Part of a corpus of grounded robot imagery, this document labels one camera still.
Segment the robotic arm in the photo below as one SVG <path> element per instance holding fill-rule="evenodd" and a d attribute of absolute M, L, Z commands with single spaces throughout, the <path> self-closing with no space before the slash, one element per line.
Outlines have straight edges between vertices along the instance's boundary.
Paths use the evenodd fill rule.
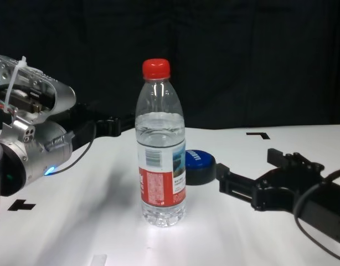
<path fill-rule="evenodd" d="M 217 164 L 219 191 L 250 203 L 256 211 L 292 213 L 303 234 L 340 260 L 340 256 L 311 237 L 298 220 L 340 243 L 340 185 L 333 183 L 340 177 L 340 170 L 323 178 L 320 174 L 323 165 L 311 162 L 297 152 L 283 155 L 275 149 L 267 151 L 267 162 L 277 168 L 256 180 Z"/>
<path fill-rule="evenodd" d="M 0 196 L 53 174 L 76 149 L 88 142 L 90 146 L 95 137 L 118 136 L 134 121 L 130 115 L 121 124 L 117 117 L 76 104 L 71 87 L 30 68 L 25 60 L 1 55 L 0 109 L 12 117 L 0 134 Z"/>

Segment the blue led light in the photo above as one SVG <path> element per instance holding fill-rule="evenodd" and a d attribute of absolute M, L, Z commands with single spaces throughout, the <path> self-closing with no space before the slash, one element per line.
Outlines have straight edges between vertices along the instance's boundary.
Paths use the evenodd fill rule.
<path fill-rule="evenodd" d="M 52 166 L 50 169 L 48 169 L 48 170 L 46 171 L 46 173 L 44 173 L 44 175 L 45 175 L 45 176 L 49 175 L 50 173 L 53 172 L 54 169 L 55 169 L 55 167 Z"/>

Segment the white tape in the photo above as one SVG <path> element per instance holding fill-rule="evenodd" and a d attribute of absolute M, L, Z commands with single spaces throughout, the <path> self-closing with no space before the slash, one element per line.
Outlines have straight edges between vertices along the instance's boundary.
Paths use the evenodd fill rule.
<path fill-rule="evenodd" d="M 105 266 L 106 264 L 107 255 L 94 255 L 92 258 L 90 266 Z"/>

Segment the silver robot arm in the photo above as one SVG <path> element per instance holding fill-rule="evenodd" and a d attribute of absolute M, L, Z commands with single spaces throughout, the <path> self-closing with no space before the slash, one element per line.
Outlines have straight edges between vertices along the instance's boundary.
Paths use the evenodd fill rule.
<path fill-rule="evenodd" d="M 73 152 L 73 135 L 48 120 L 75 105 L 73 89 L 39 70 L 27 65 L 17 67 L 18 64 L 0 55 L 0 108 L 8 105 L 12 115 L 12 123 L 3 124 L 0 134 L 1 196 L 10 196 L 48 175 Z"/>

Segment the red label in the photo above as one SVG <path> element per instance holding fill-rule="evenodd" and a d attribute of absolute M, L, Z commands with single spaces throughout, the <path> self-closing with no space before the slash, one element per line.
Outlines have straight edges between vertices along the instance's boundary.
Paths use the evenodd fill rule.
<path fill-rule="evenodd" d="M 150 205 L 170 207 L 181 203 L 186 189 L 173 194 L 173 172 L 155 173 L 139 168 L 142 200 Z"/>

